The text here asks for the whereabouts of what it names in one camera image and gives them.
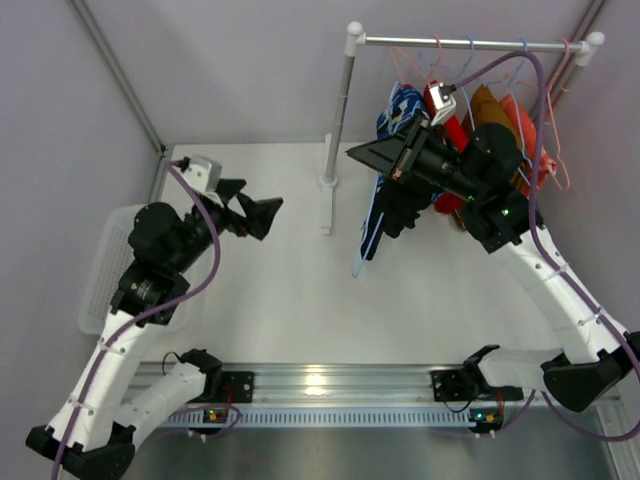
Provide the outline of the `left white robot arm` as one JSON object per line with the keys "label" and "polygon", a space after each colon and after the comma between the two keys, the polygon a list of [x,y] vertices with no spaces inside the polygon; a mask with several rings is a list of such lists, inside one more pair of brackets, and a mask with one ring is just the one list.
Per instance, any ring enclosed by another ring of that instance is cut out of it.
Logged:
{"label": "left white robot arm", "polygon": [[191,402],[220,398],[223,364],[203,349],[179,355],[173,368],[130,401],[124,399],[149,347],[171,324],[177,307],[204,290],[209,273],[191,287],[186,271],[208,250],[220,264],[220,234],[262,240],[284,201],[253,200],[245,181],[223,179],[218,201],[190,191],[192,210],[179,216],[164,202],[142,207],[128,242],[134,260],[123,273],[95,350],[61,410],[31,429],[27,446],[77,479],[119,479],[146,438]]}

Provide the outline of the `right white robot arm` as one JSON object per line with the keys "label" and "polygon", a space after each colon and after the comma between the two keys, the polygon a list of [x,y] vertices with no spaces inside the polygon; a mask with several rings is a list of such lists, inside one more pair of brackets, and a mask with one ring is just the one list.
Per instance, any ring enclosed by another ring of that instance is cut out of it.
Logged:
{"label": "right white robot arm", "polygon": [[400,132],[346,154],[412,196],[436,187],[464,199],[466,231],[510,272],[554,332],[556,350],[488,345],[471,355],[464,368],[476,390],[537,390],[570,411],[585,410],[638,363],[638,333],[606,319],[564,262],[536,207],[512,185],[511,174],[522,159],[512,132],[485,124],[463,151],[438,133],[416,116]]}

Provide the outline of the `light blue wire hanger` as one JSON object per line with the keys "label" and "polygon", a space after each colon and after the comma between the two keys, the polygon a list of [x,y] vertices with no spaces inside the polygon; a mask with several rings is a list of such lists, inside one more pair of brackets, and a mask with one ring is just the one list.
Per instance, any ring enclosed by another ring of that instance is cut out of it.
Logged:
{"label": "light blue wire hanger", "polygon": [[365,263],[374,258],[379,245],[382,235],[381,225],[384,220],[384,211],[380,206],[379,200],[383,185],[384,177],[378,174],[374,182],[368,212],[363,221],[361,238],[354,257],[351,271],[353,278],[357,278]]}

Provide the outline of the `black trousers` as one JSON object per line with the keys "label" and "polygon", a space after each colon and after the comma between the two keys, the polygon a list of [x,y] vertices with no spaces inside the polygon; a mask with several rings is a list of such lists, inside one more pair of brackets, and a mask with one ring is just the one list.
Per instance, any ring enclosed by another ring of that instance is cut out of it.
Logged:
{"label": "black trousers", "polygon": [[439,194],[441,190],[430,184],[419,184],[418,190],[413,191],[384,177],[379,197],[380,206],[384,211],[382,235],[398,238],[404,229],[413,229],[420,213],[427,209]]}

